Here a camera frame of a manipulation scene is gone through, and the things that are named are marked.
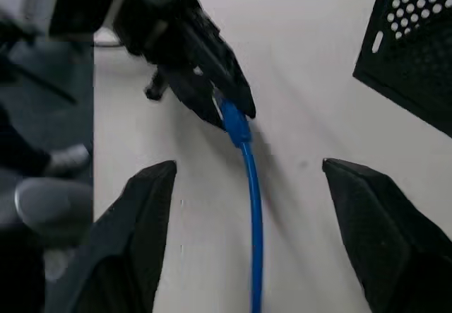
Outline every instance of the black perforated panel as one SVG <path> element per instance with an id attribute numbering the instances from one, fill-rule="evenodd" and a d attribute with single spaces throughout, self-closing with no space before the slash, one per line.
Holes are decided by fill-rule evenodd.
<path id="1" fill-rule="evenodd" d="M 354 76 L 452 136 L 452 0 L 376 0 Z"/>

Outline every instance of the gray carpet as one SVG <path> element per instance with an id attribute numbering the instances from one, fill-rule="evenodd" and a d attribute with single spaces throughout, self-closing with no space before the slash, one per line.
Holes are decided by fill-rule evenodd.
<path id="1" fill-rule="evenodd" d="M 53 95 L 20 76 L 0 83 L 0 102 L 14 127 L 34 146 L 47 151 L 93 142 L 93 51 L 76 52 L 69 43 L 38 41 L 35 47 L 18 44 L 10 59 L 35 75 L 70 93 L 77 105 Z M 93 184 L 93 167 L 76 179 Z M 20 175 L 0 169 L 0 193 L 14 188 Z"/>

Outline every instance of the gray sneaker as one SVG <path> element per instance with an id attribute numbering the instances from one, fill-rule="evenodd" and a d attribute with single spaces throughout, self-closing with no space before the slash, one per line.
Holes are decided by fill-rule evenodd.
<path id="1" fill-rule="evenodd" d="M 69 147 L 50 153 L 50 162 L 42 173 L 43 177 L 62 177 L 79 172 L 91 161 L 91 154 L 84 145 Z"/>

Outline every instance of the blue ethernet cable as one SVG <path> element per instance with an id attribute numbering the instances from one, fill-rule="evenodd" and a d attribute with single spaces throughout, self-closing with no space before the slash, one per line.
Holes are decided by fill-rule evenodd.
<path id="1" fill-rule="evenodd" d="M 218 107 L 223 116 L 223 124 L 226 132 L 235 147 L 242 150 L 246 172 L 249 180 L 249 193 L 251 199 L 251 313 L 261 313 L 262 306 L 262 282 L 263 282 L 263 220 L 261 192 L 251 151 L 251 131 L 246 117 L 235 107 L 235 105 L 222 98 L 219 93 L 215 94 Z"/>

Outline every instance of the white floor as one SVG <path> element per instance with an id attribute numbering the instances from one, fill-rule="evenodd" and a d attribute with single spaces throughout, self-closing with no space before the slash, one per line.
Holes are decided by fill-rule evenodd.
<path id="1" fill-rule="evenodd" d="M 266 234 L 264 312 L 370 312 L 342 245 L 325 157 L 394 178 L 452 237 L 452 139 L 352 77 L 374 0 L 201 0 L 251 84 Z M 96 53 L 95 211 L 143 167 L 176 160 L 155 312 L 248 312 L 250 224 L 241 156 L 153 69 Z"/>

